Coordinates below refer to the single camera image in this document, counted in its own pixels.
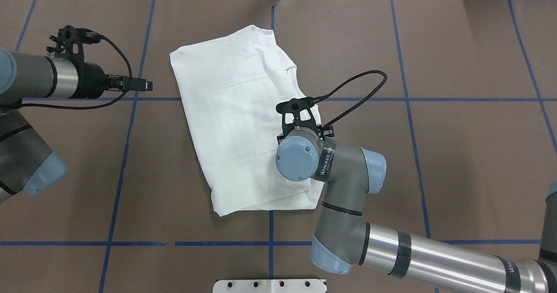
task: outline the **blue joint cap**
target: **blue joint cap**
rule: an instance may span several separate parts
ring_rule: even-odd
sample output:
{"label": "blue joint cap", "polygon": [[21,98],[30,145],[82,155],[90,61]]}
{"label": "blue joint cap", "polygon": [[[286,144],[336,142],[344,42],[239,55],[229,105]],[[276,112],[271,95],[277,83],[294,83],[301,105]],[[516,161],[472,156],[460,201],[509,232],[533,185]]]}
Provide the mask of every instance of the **blue joint cap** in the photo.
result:
{"label": "blue joint cap", "polygon": [[319,154],[315,146],[298,135],[288,136],[277,149],[275,162],[278,171],[290,181],[303,181],[317,171]]}
{"label": "blue joint cap", "polygon": [[0,47],[0,95],[4,94],[16,80],[17,63],[12,54]]}
{"label": "blue joint cap", "polygon": [[360,148],[366,159],[368,168],[368,194],[376,194],[383,187],[386,176],[386,160],[382,154]]}
{"label": "blue joint cap", "polygon": [[557,192],[557,180],[553,181],[551,186],[549,186],[549,194],[547,195],[547,198],[549,198],[549,196],[555,194],[556,192]]}
{"label": "blue joint cap", "polygon": [[321,268],[329,273],[338,273],[339,275],[346,275],[352,269],[352,264],[347,263],[329,251],[319,240],[315,237],[312,241],[312,262],[318,268]]}
{"label": "blue joint cap", "polygon": [[35,170],[23,191],[34,196],[63,178],[68,169],[55,152],[52,152]]}

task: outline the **black cable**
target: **black cable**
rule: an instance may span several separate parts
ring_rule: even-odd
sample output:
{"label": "black cable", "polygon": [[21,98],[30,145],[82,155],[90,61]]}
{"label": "black cable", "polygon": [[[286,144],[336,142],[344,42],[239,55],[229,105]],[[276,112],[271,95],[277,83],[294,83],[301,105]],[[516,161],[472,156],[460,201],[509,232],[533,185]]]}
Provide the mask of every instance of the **black cable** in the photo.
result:
{"label": "black cable", "polygon": [[[128,59],[126,58],[126,56],[124,55],[124,53],[118,48],[117,45],[115,45],[110,39],[108,39],[108,37],[101,35],[100,36],[101,39],[104,39],[107,43],[110,44],[110,46],[113,47],[113,49],[115,49],[118,54],[120,55],[120,57],[122,57],[122,59],[125,61],[126,66],[128,67],[128,73],[130,76],[130,80],[132,79],[133,75],[131,73],[131,65],[130,65],[130,61],[128,61]],[[122,97],[124,95],[126,95],[126,93],[129,92],[129,89],[125,89],[124,92],[122,92],[117,98],[111,100],[108,103],[103,103],[103,104],[98,104],[95,106],[87,106],[87,107],[74,107],[74,106],[58,106],[55,104],[44,104],[44,103],[24,103],[22,105],[20,105],[18,108],[21,107],[42,107],[42,108],[53,108],[53,109],[66,109],[66,110],[91,110],[91,109],[99,109],[99,108],[103,108],[106,106],[110,106],[111,104],[114,104],[115,102],[119,101],[120,99],[122,99]]]}
{"label": "black cable", "polygon": [[331,121],[329,121],[327,124],[325,124],[322,127],[322,130],[326,130],[326,128],[328,128],[329,126],[331,126],[332,124],[334,124],[336,121],[342,119],[344,116],[346,116],[347,114],[349,114],[350,112],[354,111],[356,108],[360,107],[364,102],[368,101],[368,99],[370,99],[373,95],[376,94],[376,92],[378,90],[381,89],[381,87],[385,84],[386,82],[386,73],[384,73],[383,71],[379,71],[379,70],[370,70],[370,71],[365,71],[362,72],[358,75],[354,75],[353,77],[351,77],[350,79],[347,79],[346,81],[344,81],[344,83],[338,85],[335,89],[333,89],[332,92],[330,92],[327,95],[323,95],[321,97],[318,97],[315,99],[315,103],[318,102],[322,102],[323,100],[329,98],[331,95],[333,95],[334,93],[336,93],[336,91],[338,91],[339,89],[341,89],[344,85],[346,85],[347,83],[350,83],[351,81],[362,77],[364,75],[368,75],[368,74],[381,74],[383,76],[383,80],[381,81],[381,83],[379,83],[376,88],[373,89],[373,91],[371,91],[366,97],[364,97],[362,100],[360,100],[358,103],[356,103],[354,106],[350,107],[350,109],[346,110],[345,112],[341,113],[340,115],[336,116],[336,118],[332,119]]}

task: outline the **black rubber seal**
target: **black rubber seal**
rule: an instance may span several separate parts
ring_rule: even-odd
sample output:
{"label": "black rubber seal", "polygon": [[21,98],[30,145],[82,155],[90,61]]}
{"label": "black rubber seal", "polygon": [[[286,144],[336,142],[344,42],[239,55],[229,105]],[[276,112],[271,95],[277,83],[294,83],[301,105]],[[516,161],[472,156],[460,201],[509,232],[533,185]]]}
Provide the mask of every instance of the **black rubber seal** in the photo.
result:
{"label": "black rubber seal", "polygon": [[30,128],[33,128],[31,125],[24,125],[20,128],[16,128],[15,130],[12,130],[2,136],[0,136],[0,143],[7,140],[8,138],[11,138],[12,136],[19,134],[25,130],[29,130]]}
{"label": "black rubber seal", "polygon": [[548,291],[550,293],[557,292],[557,279],[555,278],[555,274],[553,274],[553,271],[551,271],[551,268],[549,268],[549,266],[543,261],[536,261],[536,263],[540,265],[545,274]]}
{"label": "black rubber seal", "polygon": [[501,260],[503,263],[503,268],[505,269],[505,275],[507,280],[505,281],[505,292],[504,293],[520,293],[520,273],[513,261],[504,259],[503,257],[495,256]]}
{"label": "black rubber seal", "polygon": [[540,249],[540,258],[557,263],[557,253]]}
{"label": "black rubber seal", "polygon": [[319,164],[317,171],[315,172],[313,178],[321,182],[326,182],[329,178],[332,168],[332,160],[335,157],[336,150],[336,140],[334,138],[325,138],[323,143],[323,150],[321,150],[321,156],[319,157]]}
{"label": "black rubber seal", "polygon": [[17,194],[17,192],[14,192],[6,183],[2,182],[2,180],[0,180],[0,189],[8,192],[9,195]]}
{"label": "black rubber seal", "polygon": [[366,254],[368,253],[368,245],[369,245],[369,232],[372,228],[369,225],[369,222],[366,222],[366,235],[364,235],[364,248],[362,249],[362,255],[360,256],[360,262],[358,265],[362,265],[364,260],[366,259]]}
{"label": "black rubber seal", "polygon": [[396,230],[398,233],[398,250],[394,267],[388,275],[398,279],[405,277],[412,259],[412,236],[408,232]]}
{"label": "black rubber seal", "polygon": [[337,212],[341,212],[341,213],[345,213],[345,214],[351,214],[353,216],[362,216],[362,214],[363,214],[362,212],[357,212],[356,210],[331,205],[328,202],[321,202],[321,206],[326,207],[328,209],[336,210]]}
{"label": "black rubber seal", "polygon": [[52,62],[52,60],[49,57],[45,57],[45,58],[48,61],[48,63],[50,63],[50,66],[52,67],[52,88],[50,89],[50,92],[48,92],[48,94],[43,97],[43,98],[48,98],[52,94],[54,94],[54,91],[56,90],[56,85],[58,84],[58,71],[56,70],[56,66],[54,65],[54,62]]}

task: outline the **table surface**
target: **table surface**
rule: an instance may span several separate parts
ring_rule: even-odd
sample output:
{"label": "table surface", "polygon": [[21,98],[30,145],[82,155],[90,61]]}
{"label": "table surface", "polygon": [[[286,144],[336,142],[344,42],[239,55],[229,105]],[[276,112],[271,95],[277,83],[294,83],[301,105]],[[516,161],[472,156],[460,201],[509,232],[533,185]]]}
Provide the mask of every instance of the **table surface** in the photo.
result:
{"label": "table surface", "polygon": [[[0,291],[201,293],[220,279],[317,277],[332,293],[434,292],[362,267],[346,276],[314,267],[316,211],[213,212],[168,55],[249,24],[274,29],[307,95],[368,69],[388,73],[384,88],[335,126],[339,142],[388,162],[364,220],[537,258],[545,196],[557,178],[557,20],[537,10],[556,4],[0,0],[0,47],[45,54],[48,35],[87,27],[154,83],[153,92],[99,110],[22,110],[69,172],[36,197],[0,205]],[[125,73],[107,44],[86,50],[106,73]],[[322,103],[322,117],[349,108],[376,80],[350,83]]]}

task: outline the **folded cloth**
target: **folded cloth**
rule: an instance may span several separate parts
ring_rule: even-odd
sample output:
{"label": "folded cloth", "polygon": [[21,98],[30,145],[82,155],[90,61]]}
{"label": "folded cloth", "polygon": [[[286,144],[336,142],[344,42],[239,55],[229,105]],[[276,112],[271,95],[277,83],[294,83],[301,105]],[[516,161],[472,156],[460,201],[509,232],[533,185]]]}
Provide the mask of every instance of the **folded cloth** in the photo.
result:
{"label": "folded cloth", "polygon": [[[305,95],[273,31],[250,25],[170,57],[215,212],[314,209],[322,182],[291,182],[275,165],[282,132],[275,107]],[[319,124],[317,106],[312,113]]]}

